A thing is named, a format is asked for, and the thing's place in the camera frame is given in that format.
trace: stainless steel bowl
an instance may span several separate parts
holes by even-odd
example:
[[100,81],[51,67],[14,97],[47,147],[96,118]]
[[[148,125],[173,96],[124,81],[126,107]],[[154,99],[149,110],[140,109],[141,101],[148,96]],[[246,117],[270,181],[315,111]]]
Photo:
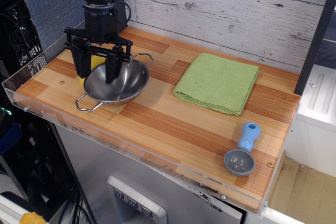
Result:
[[[138,55],[148,55],[151,61],[145,65],[134,60]],[[106,84],[105,63],[92,69],[91,74],[85,78],[85,93],[76,100],[76,107],[81,111],[93,111],[102,104],[125,104],[134,100],[146,87],[149,81],[149,70],[147,66],[153,62],[150,54],[136,54],[129,63],[123,62],[119,76],[111,83]],[[92,109],[80,108],[78,101],[85,95],[100,103]]]

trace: folded cloth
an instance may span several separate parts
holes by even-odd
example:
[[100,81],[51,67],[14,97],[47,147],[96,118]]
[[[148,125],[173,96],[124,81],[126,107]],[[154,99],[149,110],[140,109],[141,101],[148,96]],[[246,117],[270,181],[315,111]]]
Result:
[[240,115],[258,71],[258,66],[202,53],[188,67],[173,93],[205,108]]

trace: white wooden wall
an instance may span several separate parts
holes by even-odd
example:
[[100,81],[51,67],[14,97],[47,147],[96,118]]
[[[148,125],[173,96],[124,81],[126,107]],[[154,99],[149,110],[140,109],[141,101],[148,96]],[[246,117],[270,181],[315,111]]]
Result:
[[130,25],[300,73],[326,0],[126,0]]

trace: wooden floor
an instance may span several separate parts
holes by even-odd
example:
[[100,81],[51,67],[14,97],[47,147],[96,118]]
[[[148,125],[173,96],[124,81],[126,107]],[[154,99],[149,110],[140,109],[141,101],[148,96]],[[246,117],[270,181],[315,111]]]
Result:
[[269,207],[305,224],[336,223],[336,178],[285,158]]

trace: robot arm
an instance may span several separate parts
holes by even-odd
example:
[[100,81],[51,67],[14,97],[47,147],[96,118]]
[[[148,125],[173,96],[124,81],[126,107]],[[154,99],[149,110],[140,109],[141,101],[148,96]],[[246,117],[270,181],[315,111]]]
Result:
[[[106,83],[110,84],[119,76],[122,62],[131,58],[133,43],[118,35],[127,27],[131,10],[124,0],[83,0],[82,5],[85,12],[85,29],[66,28],[66,48],[71,50],[76,72],[81,78],[91,73],[91,55],[105,57]],[[130,12],[128,18],[125,7],[128,7]],[[92,43],[114,46],[112,49],[104,49],[92,46]]]

